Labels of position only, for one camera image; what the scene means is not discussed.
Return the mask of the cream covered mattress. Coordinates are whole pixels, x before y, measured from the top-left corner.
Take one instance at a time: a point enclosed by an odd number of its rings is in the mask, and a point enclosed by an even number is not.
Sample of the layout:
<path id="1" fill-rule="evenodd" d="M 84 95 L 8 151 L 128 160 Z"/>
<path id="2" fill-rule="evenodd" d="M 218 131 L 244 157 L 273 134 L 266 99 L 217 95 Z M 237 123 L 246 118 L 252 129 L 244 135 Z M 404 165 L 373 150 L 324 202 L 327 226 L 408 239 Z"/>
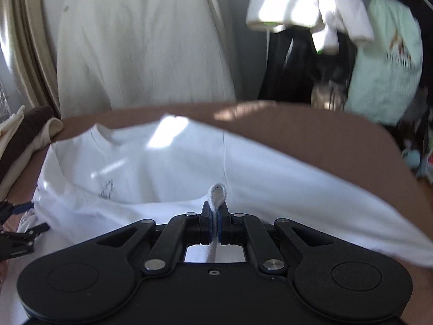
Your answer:
<path id="1" fill-rule="evenodd" d="M 230 25 L 219 0 L 65 0 L 57 80 L 63 118 L 232 101 Z"/>

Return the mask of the white long-sleeve shirt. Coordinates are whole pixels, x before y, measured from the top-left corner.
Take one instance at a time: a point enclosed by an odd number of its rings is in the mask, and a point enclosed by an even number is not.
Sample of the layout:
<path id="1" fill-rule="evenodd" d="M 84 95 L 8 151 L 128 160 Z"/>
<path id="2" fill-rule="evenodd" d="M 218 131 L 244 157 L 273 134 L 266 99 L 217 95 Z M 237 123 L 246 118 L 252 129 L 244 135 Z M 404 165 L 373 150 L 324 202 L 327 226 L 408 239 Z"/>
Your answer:
<path id="1" fill-rule="evenodd" d="M 181 116 L 118 130 L 97 124 L 47 151 L 34 206 L 18 229 L 49 230 L 32 254 L 9 262 L 1 323 L 27 319 L 16 282 L 32 261 L 140 219 L 165 224 L 198 213 L 205 201 L 432 266 L 432 241 L 389 204 L 295 158 Z"/>

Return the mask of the dark brown folded garment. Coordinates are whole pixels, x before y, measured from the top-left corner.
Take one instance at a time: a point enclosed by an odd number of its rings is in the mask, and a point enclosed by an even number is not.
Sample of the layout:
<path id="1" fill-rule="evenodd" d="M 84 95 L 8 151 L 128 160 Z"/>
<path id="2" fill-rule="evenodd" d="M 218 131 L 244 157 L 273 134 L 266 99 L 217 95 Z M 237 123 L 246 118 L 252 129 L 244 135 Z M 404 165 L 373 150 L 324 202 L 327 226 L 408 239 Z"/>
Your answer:
<path id="1" fill-rule="evenodd" d="M 53 116 L 53 110 L 49 106 L 38 107 L 24 114 L 18 129 L 1 153 L 1 181 L 4 180 L 12 164 L 24 153 Z"/>

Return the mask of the beige curtain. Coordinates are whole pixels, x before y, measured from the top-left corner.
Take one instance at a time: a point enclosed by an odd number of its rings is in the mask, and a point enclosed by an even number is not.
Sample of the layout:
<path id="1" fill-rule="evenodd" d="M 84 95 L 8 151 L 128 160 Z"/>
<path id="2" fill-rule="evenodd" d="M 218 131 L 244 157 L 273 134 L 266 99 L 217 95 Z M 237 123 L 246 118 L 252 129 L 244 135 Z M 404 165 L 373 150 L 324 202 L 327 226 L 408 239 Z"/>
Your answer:
<path id="1" fill-rule="evenodd" d="M 60 116 L 57 72 L 48 46 L 42 0 L 1 0 L 1 50 L 24 105 Z"/>

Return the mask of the white puffer jacket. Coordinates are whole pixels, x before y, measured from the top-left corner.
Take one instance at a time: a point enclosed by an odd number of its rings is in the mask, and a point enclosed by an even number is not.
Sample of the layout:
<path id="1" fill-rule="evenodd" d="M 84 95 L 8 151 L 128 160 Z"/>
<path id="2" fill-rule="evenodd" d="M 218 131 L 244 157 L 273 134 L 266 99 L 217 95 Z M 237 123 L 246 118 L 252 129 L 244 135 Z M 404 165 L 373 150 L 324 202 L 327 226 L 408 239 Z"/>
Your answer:
<path id="1" fill-rule="evenodd" d="M 318 53 L 337 54 L 337 34 L 356 46 L 374 41 L 366 4 L 370 0 L 250 0 L 246 24 L 252 30 L 278 33 L 289 27 L 310 30 Z"/>

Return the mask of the cream folded garment bottom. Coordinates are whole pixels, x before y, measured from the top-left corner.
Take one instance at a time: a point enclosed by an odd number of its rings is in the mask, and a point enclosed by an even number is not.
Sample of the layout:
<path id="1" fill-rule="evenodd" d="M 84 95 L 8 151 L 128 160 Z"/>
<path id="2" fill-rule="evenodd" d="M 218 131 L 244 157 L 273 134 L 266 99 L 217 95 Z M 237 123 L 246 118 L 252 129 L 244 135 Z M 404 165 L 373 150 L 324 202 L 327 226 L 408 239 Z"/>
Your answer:
<path id="1" fill-rule="evenodd" d="M 25 147 L 24 152 L 12 162 L 11 167 L 1 181 L 1 200 L 5 200 L 12 186 L 27 167 L 34 152 L 42 150 L 51 143 L 51 139 L 58 135 L 64 128 L 63 122 L 57 118 L 51 118 L 39 134 Z"/>

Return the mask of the mint green printed bag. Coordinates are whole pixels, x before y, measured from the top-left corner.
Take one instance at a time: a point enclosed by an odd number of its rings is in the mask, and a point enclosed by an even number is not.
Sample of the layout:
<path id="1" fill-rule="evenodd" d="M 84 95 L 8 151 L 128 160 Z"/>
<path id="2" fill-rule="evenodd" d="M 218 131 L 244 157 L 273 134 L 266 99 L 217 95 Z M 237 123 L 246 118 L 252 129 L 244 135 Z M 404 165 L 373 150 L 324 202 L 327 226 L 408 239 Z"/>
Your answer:
<path id="1" fill-rule="evenodd" d="M 357 51 L 345 112 L 395 126 L 418 90 L 423 67 L 421 28 L 406 5 L 371 0 L 375 40 Z"/>

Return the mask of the cream folded garment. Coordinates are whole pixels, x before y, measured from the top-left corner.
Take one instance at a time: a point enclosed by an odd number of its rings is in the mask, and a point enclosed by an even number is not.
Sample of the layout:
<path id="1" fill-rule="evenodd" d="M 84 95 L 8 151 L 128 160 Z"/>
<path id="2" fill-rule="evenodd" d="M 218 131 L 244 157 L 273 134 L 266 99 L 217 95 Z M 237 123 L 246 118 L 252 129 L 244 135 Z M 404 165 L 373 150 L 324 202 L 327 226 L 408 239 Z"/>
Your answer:
<path id="1" fill-rule="evenodd" d="M 1 181 L 1 200 L 5 200 L 12 186 L 27 167 L 34 152 L 42 150 L 51 143 L 51 139 L 58 135 L 64 128 L 63 122 L 57 118 L 51 118 L 39 134 L 25 147 L 24 152 L 12 162 L 11 167 Z"/>
<path id="2" fill-rule="evenodd" d="M 16 113 L 12 114 L 1 124 L 1 143 L 7 145 L 11 140 L 24 120 L 25 110 L 26 107 L 22 105 Z"/>

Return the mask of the black hanging garment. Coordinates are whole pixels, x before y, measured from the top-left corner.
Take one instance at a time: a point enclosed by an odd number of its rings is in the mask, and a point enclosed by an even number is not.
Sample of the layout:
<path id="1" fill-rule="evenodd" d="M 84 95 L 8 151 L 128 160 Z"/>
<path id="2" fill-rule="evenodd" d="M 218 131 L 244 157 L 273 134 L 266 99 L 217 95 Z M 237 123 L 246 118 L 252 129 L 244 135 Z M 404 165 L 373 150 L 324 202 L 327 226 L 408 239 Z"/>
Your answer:
<path id="1" fill-rule="evenodd" d="M 313 90 L 321 86 L 346 99 L 357 51 L 345 34 L 337 33 L 337 41 L 337 53 L 327 55 L 315 50 L 312 34 L 304 27 L 272 33 L 258 99 L 311 104 Z"/>

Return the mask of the cream folded garment top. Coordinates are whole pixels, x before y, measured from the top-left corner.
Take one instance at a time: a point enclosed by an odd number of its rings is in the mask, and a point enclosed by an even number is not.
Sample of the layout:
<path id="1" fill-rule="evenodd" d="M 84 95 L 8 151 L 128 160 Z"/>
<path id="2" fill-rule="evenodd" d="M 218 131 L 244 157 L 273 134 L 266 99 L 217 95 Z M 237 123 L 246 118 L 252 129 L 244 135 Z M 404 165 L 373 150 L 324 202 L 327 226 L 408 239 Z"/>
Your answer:
<path id="1" fill-rule="evenodd" d="M 24 120 L 25 110 L 26 107 L 22 105 L 16 113 L 12 114 L 1 124 L 1 143 L 7 145 L 11 140 Z"/>

